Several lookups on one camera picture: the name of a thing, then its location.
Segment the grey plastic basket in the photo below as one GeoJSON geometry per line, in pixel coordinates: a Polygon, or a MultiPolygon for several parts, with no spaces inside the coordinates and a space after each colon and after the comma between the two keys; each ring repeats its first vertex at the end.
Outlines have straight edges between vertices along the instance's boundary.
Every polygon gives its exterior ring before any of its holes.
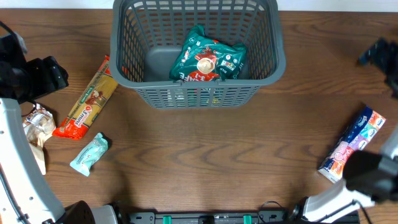
{"type": "Polygon", "coordinates": [[[154,108],[234,107],[284,74],[276,0],[116,0],[110,70],[154,108]]]}

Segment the green coffee bag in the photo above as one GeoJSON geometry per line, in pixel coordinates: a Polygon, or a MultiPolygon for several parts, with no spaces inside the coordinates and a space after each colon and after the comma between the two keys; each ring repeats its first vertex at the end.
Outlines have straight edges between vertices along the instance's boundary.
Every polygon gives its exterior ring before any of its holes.
{"type": "Polygon", "coordinates": [[[193,27],[169,72],[169,79],[184,82],[236,80],[244,67],[247,48],[207,38],[204,27],[193,27]]]}

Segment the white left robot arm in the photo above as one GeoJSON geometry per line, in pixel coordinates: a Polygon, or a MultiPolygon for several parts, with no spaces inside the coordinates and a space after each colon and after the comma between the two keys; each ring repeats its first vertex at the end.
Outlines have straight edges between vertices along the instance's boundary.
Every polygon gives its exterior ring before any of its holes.
{"type": "Polygon", "coordinates": [[[1,37],[1,216],[4,223],[120,223],[118,208],[64,207],[45,181],[22,127],[20,105],[68,86],[68,73],[49,56],[25,60],[24,40],[7,25],[1,37]]]}

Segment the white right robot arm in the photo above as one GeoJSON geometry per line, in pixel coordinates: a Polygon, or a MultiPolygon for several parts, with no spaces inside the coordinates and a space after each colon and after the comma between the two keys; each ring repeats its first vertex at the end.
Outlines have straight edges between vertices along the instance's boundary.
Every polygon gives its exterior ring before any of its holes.
{"type": "Polygon", "coordinates": [[[347,222],[347,216],[359,209],[397,201],[397,132],[390,135],[378,154],[364,150],[385,122],[379,113],[364,107],[319,168],[333,185],[305,197],[287,223],[347,222]]]}

